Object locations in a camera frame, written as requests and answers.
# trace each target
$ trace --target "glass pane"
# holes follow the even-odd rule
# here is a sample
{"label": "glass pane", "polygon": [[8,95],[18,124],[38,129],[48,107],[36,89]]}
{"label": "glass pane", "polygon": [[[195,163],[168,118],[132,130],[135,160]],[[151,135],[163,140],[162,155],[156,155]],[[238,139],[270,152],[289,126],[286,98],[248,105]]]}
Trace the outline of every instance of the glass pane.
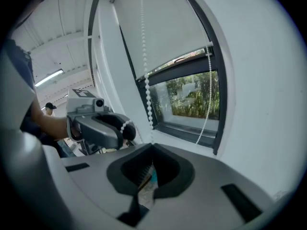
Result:
{"label": "glass pane", "polygon": [[[212,72],[212,101],[205,130],[217,131],[220,91],[216,71]],[[209,72],[162,82],[150,87],[157,121],[202,129],[209,108]]]}

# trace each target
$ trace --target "black rectangular slot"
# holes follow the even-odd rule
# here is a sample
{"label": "black rectangular slot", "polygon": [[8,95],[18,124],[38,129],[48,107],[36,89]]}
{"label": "black rectangular slot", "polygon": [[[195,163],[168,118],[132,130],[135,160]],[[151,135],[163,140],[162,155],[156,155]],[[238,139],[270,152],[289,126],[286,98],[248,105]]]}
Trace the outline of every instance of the black rectangular slot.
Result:
{"label": "black rectangular slot", "polygon": [[236,185],[228,184],[222,186],[221,189],[227,195],[245,222],[253,220],[262,213]]}
{"label": "black rectangular slot", "polygon": [[67,172],[72,172],[72,171],[77,171],[77,170],[81,170],[84,168],[90,167],[87,163],[79,163],[79,164],[75,164],[75,165],[71,165],[71,166],[66,166],[66,170]]}

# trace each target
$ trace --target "fluorescent light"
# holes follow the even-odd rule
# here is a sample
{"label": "fluorescent light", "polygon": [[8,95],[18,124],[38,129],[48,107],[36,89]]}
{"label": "fluorescent light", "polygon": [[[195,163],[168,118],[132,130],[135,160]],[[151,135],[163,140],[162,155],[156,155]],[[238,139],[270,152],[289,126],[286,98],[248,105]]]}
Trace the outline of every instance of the fluorescent light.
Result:
{"label": "fluorescent light", "polygon": [[35,87],[41,85],[42,83],[48,81],[49,79],[51,79],[51,78],[53,78],[53,77],[55,77],[55,76],[57,76],[57,75],[59,75],[59,74],[61,74],[61,73],[63,73],[63,70],[62,70],[62,69],[57,70],[55,73],[52,73],[52,74],[49,75],[48,77],[46,77],[46,78],[44,78],[43,80],[39,81],[39,82],[35,85]]}

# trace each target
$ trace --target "dark window frame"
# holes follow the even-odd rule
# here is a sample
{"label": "dark window frame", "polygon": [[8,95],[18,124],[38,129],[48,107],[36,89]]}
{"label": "dark window frame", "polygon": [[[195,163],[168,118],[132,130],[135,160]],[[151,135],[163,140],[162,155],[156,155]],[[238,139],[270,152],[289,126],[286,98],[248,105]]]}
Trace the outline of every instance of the dark window frame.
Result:
{"label": "dark window frame", "polygon": [[[195,10],[197,16],[199,17],[205,31],[208,35],[210,41],[213,42],[213,47],[208,47],[209,53],[211,54],[210,60],[212,64],[212,70],[216,70],[219,78],[219,90],[220,90],[220,112],[219,112],[219,125],[215,138],[208,137],[210,131],[205,130],[204,134],[200,138],[199,144],[213,148],[213,153],[216,155],[219,145],[221,143],[224,125],[226,120],[226,111],[227,111],[227,80],[226,80],[226,69],[224,65],[224,60],[222,56],[222,51],[219,46],[217,37],[214,33],[214,30],[209,23],[208,18],[204,14],[203,10],[200,8],[198,3],[195,0],[189,0],[193,9]],[[121,36],[124,42],[124,47],[127,53],[128,61],[130,68],[135,79],[136,86],[140,93],[145,111],[147,112],[147,100],[146,100],[146,89],[144,78],[137,79],[134,71],[133,63],[125,42],[124,35],[120,29]],[[185,77],[193,74],[204,73],[209,71],[208,58],[206,56],[206,51],[204,54],[196,55],[194,57],[189,57],[185,60],[176,62],[168,67],[165,67],[157,72],[153,72],[149,76],[149,85],[155,85],[167,80],[176,79],[180,77]],[[166,134],[178,137],[190,142],[196,142],[199,134],[193,134],[189,131],[184,131],[181,125],[168,124],[166,122],[157,122],[156,116],[153,115],[153,126],[154,129],[164,132]]]}

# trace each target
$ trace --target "white roller blind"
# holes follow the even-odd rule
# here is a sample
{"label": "white roller blind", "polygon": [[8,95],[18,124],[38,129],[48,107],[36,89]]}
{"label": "white roller blind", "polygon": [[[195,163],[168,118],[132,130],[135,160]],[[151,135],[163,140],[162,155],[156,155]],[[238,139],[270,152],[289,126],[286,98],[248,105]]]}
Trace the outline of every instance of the white roller blind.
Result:
{"label": "white roller blind", "polygon": [[[136,77],[142,64],[141,0],[115,0],[115,9]],[[148,71],[205,47],[198,17],[186,0],[143,0]]]}

